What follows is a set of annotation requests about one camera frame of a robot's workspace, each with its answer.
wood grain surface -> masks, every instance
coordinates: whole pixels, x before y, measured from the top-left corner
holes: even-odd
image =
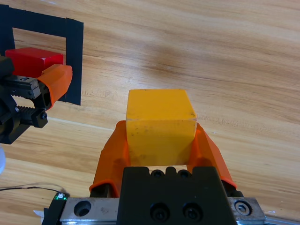
[[[130,89],[187,90],[233,180],[271,216],[300,220],[298,0],[0,0],[84,22],[82,105],[57,102],[43,129],[3,146],[1,186],[50,182],[88,196]],[[14,29],[16,47],[65,39]],[[0,192],[1,224],[39,224],[46,190]]]

black square outline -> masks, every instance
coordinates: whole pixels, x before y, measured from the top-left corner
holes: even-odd
[[[8,5],[0,5],[0,54],[15,49],[13,28],[66,38],[66,64],[72,67],[73,78],[60,101],[81,104],[83,61],[83,23],[69,18],[33,13]]]

cable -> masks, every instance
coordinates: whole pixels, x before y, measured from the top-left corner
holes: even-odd
[[[58,190],[54,190],[54,189],[51,189],[51,188],[35,187],[35,186],[33,186],[33,187],[9,187],[9,188],[0,189],[0,191],[17,190],[17,189],[45,189],[45,190],[49,190],[49,191],[55,191],[57,193],[62,193]]]
[[[46,188],[46,187],[37,187],[37,186],[30,186],[30,185],[51,185],[51,186],[57,186],[60,188],[60,190],[52,189],[52,188]],[[23,184],[23,185],[16,185],[16,186],[10,186],[10,187],[0,187],[0,191],[6,191],[6,190],[17,190],[17,189],[44,189],[49,191],[55,191],[57,193],[63,193],[65,195],[69,195],[69,193],[60,185],[54,184],[54,183],[48,183],[48,182],[38,182],[38,183],[31,183],[31,184]]]
[[[8,187],[0,187],[0,189],[6,189],[6,188],[24,188],[26,186],[56,186],[60,188],[61,193],[67,193],[67,191],[60,185],[54,184],[54,183],[49,183],[49,182],[37,182],[37,183],[30,183],[30,184],[21,184],[21,185],[15,185],[15,186],[8,186]]]

yellow cube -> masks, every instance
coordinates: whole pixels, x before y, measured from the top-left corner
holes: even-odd
[[[185,90],[131,90],[126,114],[131,165],[186,165],[196,126]]]

red block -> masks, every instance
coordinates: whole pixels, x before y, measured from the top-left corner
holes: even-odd
[[[53,64],[63,64],[63,55],[37,48],[19,48],[5,51],[13,61],[14,75],[39,77]]]

